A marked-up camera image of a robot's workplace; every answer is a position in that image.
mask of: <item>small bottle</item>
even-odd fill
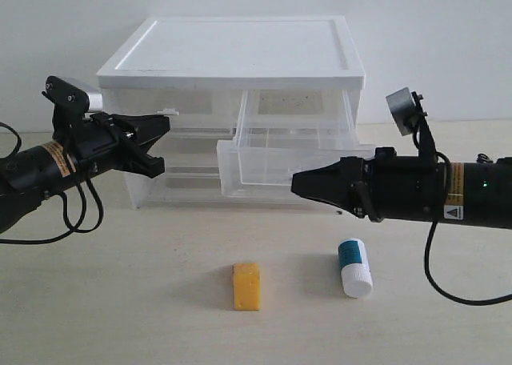
[[[360,239],[343,241],[338,247],[338,257],[345,294],[355,299],[368,295],[374,284],[364,242]]]

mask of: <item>white wall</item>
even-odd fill
[[[0,121],[49,130],[48,74],[95,72],[150,15],[344,14],[368,74],[361,122],[420,90],[436,119],[512,118],[510,0],[0,0]]]

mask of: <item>plastic drawer unit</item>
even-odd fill
[[[108,110],[171,116],[151,151],[166,173],[126,174],[136,207],[306,204],[293,173],[373,155],[364,79],[343,17],[151,18],[98,72]]]

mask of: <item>yellow sponge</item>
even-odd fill
[[[257,263],[235,263],[233,265],[234,309],[236,311],[259,311],[259,284],[259,265]]]

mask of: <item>table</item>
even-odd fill
[[[453,161],[512,154],[511,121],[431,127]],[[360,126],[358,133],[414,153],[393,125]],[[7,139],[0,135],[0,151]],[[438,295],[422,271],[427,224],[276,210],[134,211],[120,173],[95,182],[106,204],[99,231],[46,247],[0,246],[0,363],[510,360],[512,303],[465,307]],[[3,236],[43,238],[62,229],[60,204],[51,199]],[[349,237],[366,243],[374,277],[367,299],[342,293],[337,246]],[[509,231],[440,226],[432,271],[458,295],[500,295],[512,291],[511,256]],[[261,266],[259,312],[232,311],[231,265],[246,260]]]

